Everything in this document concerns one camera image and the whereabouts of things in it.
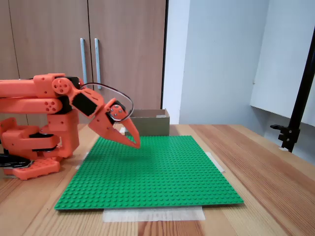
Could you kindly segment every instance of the black metal stand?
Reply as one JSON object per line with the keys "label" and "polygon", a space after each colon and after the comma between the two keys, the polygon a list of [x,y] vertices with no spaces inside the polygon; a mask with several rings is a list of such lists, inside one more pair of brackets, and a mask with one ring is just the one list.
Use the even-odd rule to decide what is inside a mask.
{"label": "black metal stand", "polygon": [[307,100],[309,98],[312,82],[315,74],[315,28],[309,50],[309,55],[306,60],[304,73],[296,97],[295,105],[291,115],[289,126],[282,126],[278,124],[271,125],[273,129],[280,130],[279,140],[282,141],[282,147],[293,151],[294,144],[296,144],[300,134],[300,124],[305,110]]}

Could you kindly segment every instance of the black clamp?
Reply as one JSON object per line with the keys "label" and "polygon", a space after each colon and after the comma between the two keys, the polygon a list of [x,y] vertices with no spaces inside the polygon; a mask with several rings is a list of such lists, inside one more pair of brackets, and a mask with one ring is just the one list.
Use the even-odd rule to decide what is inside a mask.
{"label": "black clamp", "polygon": [[296,144],[299,138],[300,129],[292,129],[278,124],[273,124],[270,127],[273,129],[280,130],[280,135],[278,139],[283,142],[282,147],[292,152],[294,144]]}

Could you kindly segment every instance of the wooden cabinet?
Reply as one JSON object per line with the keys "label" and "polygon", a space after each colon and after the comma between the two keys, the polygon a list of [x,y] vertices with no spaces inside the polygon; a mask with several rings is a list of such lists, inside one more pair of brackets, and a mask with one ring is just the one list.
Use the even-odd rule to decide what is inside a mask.
{"label": "wooden cabinet", "polygon": [[[0,37],[0,58],[6,77],[65,73],[83,78],[83,38],[87,82],[97,82],[97,38],[100,82],[130,96],[135,108],[160,108],[166,0],[8,0],[0,4],[1,32],[5,32]],[[99,92],[106,101],[117,96],[104,89]],[[45,115],[27,118],[29,125],[47,123]]]}
{"label": "wooden cabinet", "polygon": [[[164,0],[89,0],[93,78],[95,38],[100,81],[131,97],[138,109],[160,109],[164,48]],[[106,100],[109,91],[100,91]]]}
{"label": "wooden cabinet", "polygon": [[[15,58],[8,1],[0,1],[0,72],[1,80],[18,79],[19,71]],[[0,114],[0,120],[15,117],[21,125],[27,125],[26,115]]]}
{"label": "wooden cabinet", "polygon": [[[21,79],[47,73],[83,78],[83,38],[87,80],[93,81],[87,0],[9,0],[9,4]],[[47,119],[28,115],[28,122],[43,126]]]}

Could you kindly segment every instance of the cabinet handle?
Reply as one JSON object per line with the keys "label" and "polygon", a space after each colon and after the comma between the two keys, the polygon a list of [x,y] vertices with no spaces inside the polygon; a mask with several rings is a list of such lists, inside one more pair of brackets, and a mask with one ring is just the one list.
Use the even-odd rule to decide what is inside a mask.
{"label": "cabinet handle", "polygon": [[94,39],[95,42],[95,59],[96,59],[96,77],[97,77],[97,82],[100,82],[100,71],[99,71],[99,52],[98,52],[98,39]]}
{"label": "cabinet handle", "polygon": [[87,65],[85,63],[85,52],[84,52],[84,39],[80,38],[81,45],[81,58],[82,58],[82,69],[83,69],[83,82],[86,84],[88,82],[87,79]]}

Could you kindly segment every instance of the robotic arm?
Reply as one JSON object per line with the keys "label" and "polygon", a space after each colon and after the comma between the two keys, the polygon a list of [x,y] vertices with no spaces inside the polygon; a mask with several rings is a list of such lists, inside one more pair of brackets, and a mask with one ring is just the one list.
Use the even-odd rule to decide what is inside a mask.
{"label": "robotic arm", "polygon": [[[103,97],[85,88],[78,77],[46,74],[36,75],[30,80],[3,80],[0,81],[0,97],[0,113],[47,114],[48,120],[48,124],[41,129],[37,126],[18,126],[14,118],[0,122],[0,140],[5,152],[0,157],[0,167],[13,167],[6,169],[6,174],[28,179],[58,171],[60,160],[71,156],[79,145],[77,112],[92,119],[89,128],[101,137],[140,148],[139,133],[125,107],[115,98],[105,104]],[[113,127],[115,122],[126,127],[134,142]],[[32,169],[34,164],[24,168],[24,171],[16,167],[31,164],[29,160],[35,161],[34,164],[44,160],[53,161],[56,168],[36,170],[36,174],[23,176],[20,172],[28,172],[26,170]]]}

